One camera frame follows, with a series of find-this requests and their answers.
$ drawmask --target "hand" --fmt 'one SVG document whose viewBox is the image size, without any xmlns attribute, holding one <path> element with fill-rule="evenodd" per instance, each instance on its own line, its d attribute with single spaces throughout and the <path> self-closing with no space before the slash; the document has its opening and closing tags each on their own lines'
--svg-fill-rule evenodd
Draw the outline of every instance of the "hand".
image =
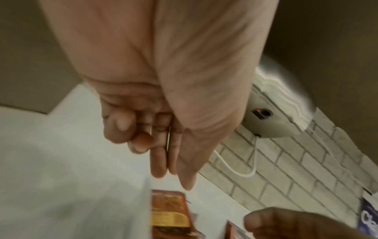
<svg viewBox="0 0 378 239">
<path fill-rule="evenodd" d="M 243 117 L 278 0 L 40 2 L 100 95 L 105 137 L 190 190 Z"/>
<path fill-rule="evenodd" d="M 245 229 L 256 239 L 369 239 L 331 218 L 307 212 L 267 208 L 244 217 Z"/>
</svg>

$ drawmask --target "wrinkled skin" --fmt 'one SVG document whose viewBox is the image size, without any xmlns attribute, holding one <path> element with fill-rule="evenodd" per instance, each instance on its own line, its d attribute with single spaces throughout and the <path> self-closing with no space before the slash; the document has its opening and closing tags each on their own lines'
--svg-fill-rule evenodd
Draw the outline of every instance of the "wrinkled skin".
<svg viewBox="0 0 378 239">
<path fill-rule="evenodd" d="M 331 218 L 307 212 L 266 208 L 244 217 L 245 229 L 256 239 L 371 239 Z"/>
<path fill-rule="evenodd" d="M 150 150 L 152 175 L 188 190 L 243 117 L 277 2 L 40 0 L 100 95 L 104 136 Z"/>
</svg>

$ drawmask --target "white cable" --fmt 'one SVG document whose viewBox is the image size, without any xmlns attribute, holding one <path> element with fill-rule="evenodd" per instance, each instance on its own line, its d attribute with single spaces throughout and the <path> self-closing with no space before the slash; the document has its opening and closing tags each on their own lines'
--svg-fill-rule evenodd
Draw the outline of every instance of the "white cable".
<svg viewBox="0 0 378 239">
<path fill-rule="evenodd" d="M 331 150 L 327 147 L 327 145 L 324 143 L 324 141 L 315 133 L 315 131 L 312 129 L 312 128 L 308 128 L 309 131 L 311 131 L 313 133 L 313 135 L 315 135 L 315 137 L 318 139 L 318 141 L 320 142 L 320 144 L 326 149 L 326 151 L 330 154 L 331 158 L 337 163 L 337 167 L 341 168 L 341 170 L 343 172 L 346 172 L 347 174 L 349 174 L 360 186 L 368 189 L 368 187 L 366 187 L 361 181 L 359 181 L 351 171 L 349 171 L 349 169 L 347 169 L 346 167 L 342 166 L 340 161 L 337 160 L 334 156 L 334 154 L 331 152 Z"/>
<path fill-rule="evenodd" d="M 253 160 L 253 168 L 252 168 L 252 171 L 250 172 L 250 173 L 248 173 L 248 174 L 241 174 L 241 173 L 239 173 L 239 172 L 236 172 L 235 170 L 233 170 L 229 165 L 228 165 L 228 163 L 226 163 L 226 161 L 222 158 L 222 156 L 220 156 L 220 154 L 217 152 L 217 151 L 215 151 L 214 150 L 214 153 L 218 156 L 218 158 L 226 165 L 226 167 L 228 168 L 228 169 L 230 169 L 231 170 L 231 172 L 233 172 L 234 174 L 236 174 L 237 176 L 239 176 L 239 177 L 242 177 L 242 178 L 250 178 L 250 177 L 252 177 L 252 176 L 254 176 L 255 175 L 255 173 L 256 173 L 256 162 L 257 162 L 257 160 L 256 160 L 256 154 L 257 154 L 257 138 L 258 137 L 255 137 L 255 141 L 254 141 L 254 145 L 255 145 L 255 149 L 254 149 L 254 152 L 253 152 L 253 155 L 252 155 L 252 160 Z"/>
</svg>

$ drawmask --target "wall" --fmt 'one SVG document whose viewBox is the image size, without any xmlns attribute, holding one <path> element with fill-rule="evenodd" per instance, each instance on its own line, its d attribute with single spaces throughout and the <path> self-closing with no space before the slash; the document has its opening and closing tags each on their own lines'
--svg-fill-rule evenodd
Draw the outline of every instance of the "wall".
<svg viewBox="0 0 378 239">
<path fill-rule="evenodd" d="M 273 206 L 309 211 L 355 227 L 363 186 L 378 189 L 378 167 L 319 109 L 309 128 L 316 135 L 307 129 L 290 138 L 259 139 L 252 178 L 234 175 L 215 155 L 200 174 L 250 211 Z M 252 133 L 240 125 L 216 150 L 234 170 L 247 173 L 253 166 L 253 141 Z"/>
</svg>

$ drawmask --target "white brick wall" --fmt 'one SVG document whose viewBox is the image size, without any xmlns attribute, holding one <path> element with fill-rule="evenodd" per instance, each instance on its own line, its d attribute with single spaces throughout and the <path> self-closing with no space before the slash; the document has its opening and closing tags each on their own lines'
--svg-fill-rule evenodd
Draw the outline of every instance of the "white brick wall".
<svg viewBox="0 0 378 239">
<path fill-rule="evenodd" d="M 308 130 L 294 137 L 259 139 L 257 173 L 252 178 L 236 176 L 214 154 L 200 173 L 250 211 L 264 207 L 310 211 L 355 227 L 361 183 L 378 191 L 378 166 L 320 110 L 310 127 L 336 159 Z M 234 170 L 248 173 L 253 166 L 254 139 L 240 125 L 216 151 Z"/>
</svg>

